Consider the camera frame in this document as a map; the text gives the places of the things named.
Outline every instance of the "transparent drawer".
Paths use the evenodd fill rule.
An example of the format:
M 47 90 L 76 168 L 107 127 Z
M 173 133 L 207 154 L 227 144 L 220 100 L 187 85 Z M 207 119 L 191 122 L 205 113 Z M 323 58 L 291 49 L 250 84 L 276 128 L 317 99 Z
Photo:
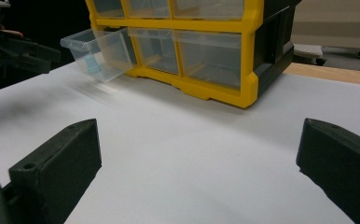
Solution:
M 116 32 L 89 29 L 62 38 L 61 46 L 70 49 L 85 74 L 103 82 L 124 74 L 136 64 L 128 29 Z
M 173 0 L 179 19 L 240 20 L 243 10 L 244 0 Z
M 240 34 L 175 31 L 187 77 L 239 90 L 241 88 Z
M 127 0 L 132 18 L 169 18 L 168 0 Z
M 129 34 L 136 39 L 146 67 L 178 75 L 172 30 L 129 28 Z
M 93 0 L 99 17 L 124 18 L 121 0 Z

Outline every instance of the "floor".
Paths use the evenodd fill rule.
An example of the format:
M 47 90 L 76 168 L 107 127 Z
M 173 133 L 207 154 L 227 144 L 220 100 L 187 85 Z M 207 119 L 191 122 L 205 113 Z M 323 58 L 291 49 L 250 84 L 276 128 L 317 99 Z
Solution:
M 324 67 L 344 68 L 360 71 L 358 49 L 323 47 Z M 294 56 L 294 63 L 315 64 L 315 60 Z

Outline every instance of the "white tabletop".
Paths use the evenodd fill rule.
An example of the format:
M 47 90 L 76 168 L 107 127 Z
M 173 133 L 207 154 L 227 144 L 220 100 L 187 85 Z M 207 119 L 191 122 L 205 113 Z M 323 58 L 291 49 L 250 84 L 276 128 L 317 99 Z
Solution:
M 247 109 L 75 63 L 0 90 L 0 183 L 72 123 L 97 119 L 103 167 L 66 223 L 346 224 L 296 165 L 305 118 L 360 135 L 360 85 L 281 76 Z

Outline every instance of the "wooden surface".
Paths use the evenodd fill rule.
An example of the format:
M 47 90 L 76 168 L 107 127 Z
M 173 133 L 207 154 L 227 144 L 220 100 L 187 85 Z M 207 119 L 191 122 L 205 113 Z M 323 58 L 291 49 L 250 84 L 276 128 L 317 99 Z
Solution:
M 360 1 L 302 0 L 296 7 L 292 41 L 360 48 Z
M 355 70 L 292 63 L 284 72 L 287 74 L 304 77 L 317 77 L 328 80 L 360 84 L 360 71 Z

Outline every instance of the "yellow frame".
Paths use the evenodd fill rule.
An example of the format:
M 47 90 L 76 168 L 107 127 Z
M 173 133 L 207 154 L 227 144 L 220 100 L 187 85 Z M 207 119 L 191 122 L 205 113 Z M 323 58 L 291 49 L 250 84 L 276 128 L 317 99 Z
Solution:
M 132 37 L 138 66 L 127 72 L 132 77 L 149 77 L 180 89 L 183 93 L 203 100 L 215 99 L 230 105 L 246 108 L 257 99 L 258 77 L 253 71 L 254 46 L 256 30 L 263 22 L 264 0 L 245 0 L 242 19 L 239 21 L 204 21 L 176 19 L 173 16 L 173 0 L 168 0 L 171 17 L 168 19 L 139 19 L 130 18 L 126 0 L 120 0 L 124 10 L 124 19 L 100 18 L 96 12 L 93 0 L 86 0 L 90 12 L 92 29 L 103 30 L 106 27 L 138 27 L 149 29 L 172 29 L 202 32 L 226 32 L 242 34 L 241 51 L 241 88 L 239 91 L 218 86 L 214 83 L 199 81 L 184 76 L 181 66 L 179 44 L 175 42 L 175 51 L 179 67 L 179 76 L 147 68 L 141 65 L 139 50 Z

